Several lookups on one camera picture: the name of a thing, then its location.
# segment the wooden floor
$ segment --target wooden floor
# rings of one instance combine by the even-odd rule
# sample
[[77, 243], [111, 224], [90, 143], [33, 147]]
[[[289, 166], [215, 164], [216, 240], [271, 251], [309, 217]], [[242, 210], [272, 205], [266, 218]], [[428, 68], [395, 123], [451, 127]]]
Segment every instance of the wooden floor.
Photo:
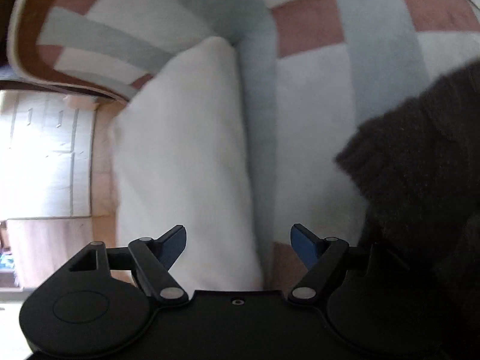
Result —
[[[37, 287], [92, 240], [104, 241], [110, 248], [116, 246], [118, 202], [108, 128], [123, 108], [120, 103], [104, 103], [97, 110], [92, 147], [92, 217], [7, 221], [22, 286]], [[128, 280], [123, 273], [114, 276]]]

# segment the pillow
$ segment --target pillow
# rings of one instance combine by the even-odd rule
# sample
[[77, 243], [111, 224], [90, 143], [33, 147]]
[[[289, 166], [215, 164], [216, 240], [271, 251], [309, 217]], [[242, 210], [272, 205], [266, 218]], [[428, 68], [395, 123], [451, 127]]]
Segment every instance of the pillow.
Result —
[[261, 290], [234, 49], [211, 37], [171, 59], [113, 125], [117, 244], [175, 225], [187, 246], [170, 269], [194, 290]]

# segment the white pillow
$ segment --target white pillow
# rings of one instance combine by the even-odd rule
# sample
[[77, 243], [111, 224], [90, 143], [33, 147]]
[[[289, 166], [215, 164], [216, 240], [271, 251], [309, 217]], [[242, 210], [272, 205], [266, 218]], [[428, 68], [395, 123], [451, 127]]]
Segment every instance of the white pillow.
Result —
[[117, 244], [175, 225], [187, 247], [172, 276], [194, 290], [261, 290], [235, 50], [212, 37], [177, 55], [113, 129]]

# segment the dark knit fabric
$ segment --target dark knit fabric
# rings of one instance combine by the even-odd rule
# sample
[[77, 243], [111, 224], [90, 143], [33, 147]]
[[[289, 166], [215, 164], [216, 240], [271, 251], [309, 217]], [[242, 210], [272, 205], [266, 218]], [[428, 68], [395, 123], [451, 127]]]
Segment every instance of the dark knit fabric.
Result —
[[480, 359], [480, 61], [363, 123], [335, 160], [369, 200], [370, 227], [457, 305], [472, 334], [459, 358]]

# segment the cabinet handle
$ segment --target cabinet handle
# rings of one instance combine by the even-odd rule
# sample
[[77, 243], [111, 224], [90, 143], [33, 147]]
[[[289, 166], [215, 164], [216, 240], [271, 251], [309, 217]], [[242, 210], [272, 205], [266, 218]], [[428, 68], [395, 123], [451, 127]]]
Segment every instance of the cabinet handle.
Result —
[[32, 124], [32, 114], [33, 114], [33, 108], [28, 108], [28, 116], [27, 116], [27, 126], [30, 126]]
[[60, 111], [58, 113], [58, 123], [57, 123], [57, 128], [62, 125], [62, 119], [63, 119], [63, 111]]

